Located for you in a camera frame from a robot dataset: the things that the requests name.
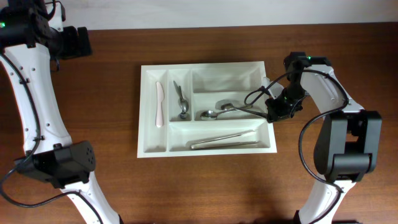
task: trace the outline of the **table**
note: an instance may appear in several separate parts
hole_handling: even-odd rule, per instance
[[[312,100],[293,119],[274,124],[277,154],[137,159],[141,65],[264,61],[272,80],[284,73],[283,59],[291,51],[327,56],[347,92],[383,117],[376,170],[348,193],[335,220],[397,221],[398,23],[94,30],[90,39],[94,54],[61,61],[52,82],[65,126],[74,142],[90,140],[98,182],[125,223],[235,224],[293,217],[314,182],[297,150],[301,128],[318,114]],[[303,142],[313,170],[321,125],[316,122]],[[21,156],[21,122],[1,70],[0,173]],[[59,193],[19,174],[5,189],[26,203]],[[83,219],[68,198],[35,209],[0,199],[0,223]]]

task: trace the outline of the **spoon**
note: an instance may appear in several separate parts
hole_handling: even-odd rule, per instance
[[[252,108],[252,107],[253,107],[253,105],[248,105],[248,106],[243,106],[242,108]],[[205,121],[214,121],[217,119],[218,115],[223,114],[223,113],[233,112],[236,110],[237,110],[236,108],[229,108],[229,109],[225,109],[220,112],[214,112],[212,110],[208,110],[208,111],[204,111],[204,112],[202,112],[202,114],[200,114],[200,119],[205,120]]]
[[[186,119],[189,116],[189,114],[187,113],[189,110],[188,101],[183,98],[181,87],[178,86],[175,81],[173,81],[173,82],[174,82],[175,91],[177,92],[177,94],[180,97],[180,100],[178,101],[178,105],[180,106],[180,108],[182,110],[182,112],[178,116],[181,119]]]
[[[232,109],[236,109],[236,110],[240,110],[240,111],[244,111],[244,112],[247,112],[247,113],[251,113],[251,114],[260,116],[260,117],[265,118],[265,119],[268,118],[268,114],[267,113],[261,113],[261,112],[257,112],[257,111],[245,110],[244,107],[237,108],[232,103],[227,103],[225,105],[222,105],[221,109],[222,110],[226,110],[226,111],[229,111],[229,110],[232,110]]]

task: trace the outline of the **white tray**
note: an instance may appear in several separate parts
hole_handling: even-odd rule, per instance
[[[204,110],[217,111],[215,104],[220,100],[233,100],[235,106],[242,106],[244,97],[257,90],[265,77],[264,62],[142,66],[137,157],[276,152],[274,127],[264,118],[235,111],[219,115],[215,121],[200,119],[200,113]],[[182,120],[178,117],[181,109],[173,81],[181,86],[183,97],[189,102],[190,119]],[[164,90],[164,125],[160,128],[155,125],[156,82],[160,82]],[[267,112],[265,100],[262,96],[252,110]],[[232,146],[227,149],[191,150],[189,147],[194,141],[247,130],[256,132],[245,137],[245,140],[258,141],[257,144]]]

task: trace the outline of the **wood surface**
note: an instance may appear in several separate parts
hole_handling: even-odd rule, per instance
[[[52,75],[58,107],[74,142],[95,149],[96,176],[127,224],[250,223],[292,218],[314,180],[297,150],[303,125],[318,114],[311,99],[293,119],[274,124],[277,154],[137,159],[140,67],[264,61],[272,79],[291,51],[327,56],[347,92],[383,117],[376,170],[343,200],[335,220],[398,221],[398,23],[90,31],[94,54],[61,61]],[[306,132],[305,158],[321,121]],[[22,128],[8,77],[0,72],[0,174],[21,157]],[[19,174],[4,188],[34,203],[59,193]],[[0,198],[0,223],[83,223],[68,198],[25,209]]]

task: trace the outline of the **white wall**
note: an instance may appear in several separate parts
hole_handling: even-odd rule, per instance
[[[61,0],[89,29],[398,21],[398,0]]]

